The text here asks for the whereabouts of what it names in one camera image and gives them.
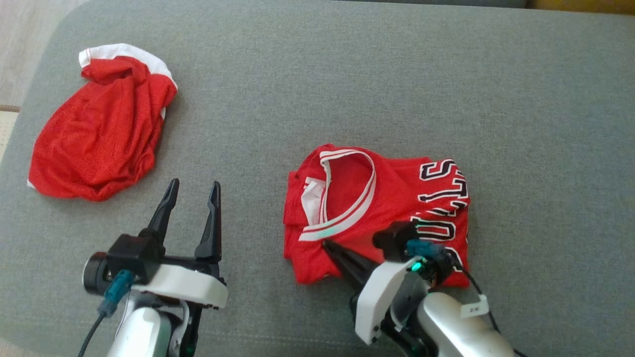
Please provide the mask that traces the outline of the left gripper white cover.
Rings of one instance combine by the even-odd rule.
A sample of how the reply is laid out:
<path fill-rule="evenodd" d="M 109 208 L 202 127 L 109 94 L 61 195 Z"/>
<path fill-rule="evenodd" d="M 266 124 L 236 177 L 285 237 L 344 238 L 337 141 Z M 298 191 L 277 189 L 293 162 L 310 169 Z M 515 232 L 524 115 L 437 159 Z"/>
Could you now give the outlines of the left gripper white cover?
<path fill-rule="evenodd" d="M 176 206 L 180 180 L 166 188 L 146 228 L 165 242 L 170 215 Z M 222 260 L 221 185 L 214 181 L 207 201 L 208 217 L 194 256 L 200 261 Z M 205 309 L 224 309 L 228 287 L 218 270 L 211 273 L 162 264 L 147 285 L 131 289 L 131 355 L 133 357 L 194 357 Z"/>

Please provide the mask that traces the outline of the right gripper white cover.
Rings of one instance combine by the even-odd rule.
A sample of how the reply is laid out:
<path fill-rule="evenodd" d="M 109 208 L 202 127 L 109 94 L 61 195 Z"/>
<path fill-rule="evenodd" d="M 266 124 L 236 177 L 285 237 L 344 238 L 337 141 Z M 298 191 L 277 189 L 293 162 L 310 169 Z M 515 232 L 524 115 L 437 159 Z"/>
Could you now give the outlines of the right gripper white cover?
<path fill-rule="evenodd" d="M 453 269 L 444 252 L 405 262 L 377 262 L 325 240 L 322 248 L 343 279 L 361 290 L 355 309 L 355 332 L 367 344 L 386 336 L 405 357 L 452 357 L 447 323 L 454 300 L 432 288 Z"/>

